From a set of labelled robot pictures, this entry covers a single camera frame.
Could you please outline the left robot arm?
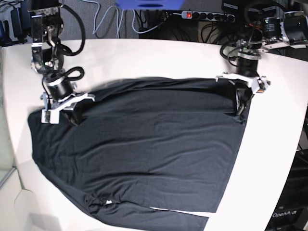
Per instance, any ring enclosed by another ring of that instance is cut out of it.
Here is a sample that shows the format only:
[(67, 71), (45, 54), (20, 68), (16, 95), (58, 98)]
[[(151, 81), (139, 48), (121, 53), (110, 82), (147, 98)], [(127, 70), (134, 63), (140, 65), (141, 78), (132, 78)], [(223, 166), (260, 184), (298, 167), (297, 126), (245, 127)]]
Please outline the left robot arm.
[[(275, 17), (260, 13), (250, 16), (249, 11), (263, 4), (281, 10)], [(299, 11), (289, 11), (274, 0), (253, 0), (243, 9), (245, 23), (241, 25), (238, 39), (224, 43), (220, 55), (236, 68), (234, 73), (224, 72), (217, 80), (226, 79), (235, 87), (235, 112), (241, 116), (257, 93), (264, 93), (271, 82), (257, 72), (261, 54), (271, 50), (291, 47), (305, 48), (308, 45), (308, 2), (299, 0)]]

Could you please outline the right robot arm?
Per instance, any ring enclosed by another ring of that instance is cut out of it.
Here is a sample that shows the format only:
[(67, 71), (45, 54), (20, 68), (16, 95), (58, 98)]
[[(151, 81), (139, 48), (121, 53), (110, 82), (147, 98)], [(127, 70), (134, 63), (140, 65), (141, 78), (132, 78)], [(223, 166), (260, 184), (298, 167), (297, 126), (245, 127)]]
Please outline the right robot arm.
[[(81, 31), (81, 45), (77, 51), (61, 43), (60, 35), (64, 28), (60, 9), (65, 9), (77, 20)], [(81, 80), (85, 71), (77, 66), (69, 70), (63, 68), (64, 57), (79, 55), (85, 46), (86, 32), (79, 15), (69, 6), (58, 0), (30, 0), (27, 7), (31, 14), (31, 67), (42, 76), (41, 84), (44, 108), (41, 111), (42, 123), (58, 124), (64, 114), (75, 125), (81, 122), (78, 104), (83, 100), (95, 100), (93, 94), (76, 92), (74, 82)]]

